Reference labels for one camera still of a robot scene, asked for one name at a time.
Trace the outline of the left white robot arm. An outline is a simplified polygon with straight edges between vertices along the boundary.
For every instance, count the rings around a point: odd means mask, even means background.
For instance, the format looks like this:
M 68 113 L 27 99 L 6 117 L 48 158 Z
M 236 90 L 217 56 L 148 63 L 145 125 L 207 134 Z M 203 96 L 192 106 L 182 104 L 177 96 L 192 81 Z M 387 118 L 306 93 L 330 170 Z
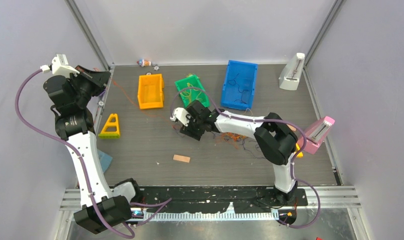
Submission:
M 43 88 L 53 102 L 55 131 L 71 154 L 80 186 L 81 209 L 74 218 L 79 226 L 99 234 L 131 219 L 131 207 L 143 200 L 132 178 L 110 188 L 99 160 L 94 120 L 87 104 L 106 89 L 111 74 L 81 66 L 52 66 L 51 71 L 53 76 Z

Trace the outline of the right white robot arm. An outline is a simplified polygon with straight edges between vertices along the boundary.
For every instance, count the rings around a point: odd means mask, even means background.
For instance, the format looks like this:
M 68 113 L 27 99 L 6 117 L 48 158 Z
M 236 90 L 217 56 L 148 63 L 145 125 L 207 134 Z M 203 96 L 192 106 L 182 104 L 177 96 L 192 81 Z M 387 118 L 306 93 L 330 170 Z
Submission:
M 256 141 L 263 156 L 273 165 L 273 196 L 281 205 L 295 199 L 298 183 L 294 177 L 297 136 L 276 113 L 245 116 L 224 109 L 210 110 L 199 101 L 171 110 L 170 120 L 180 122 L 180 133 L 200 140 L 205 132 L 231 133 Z

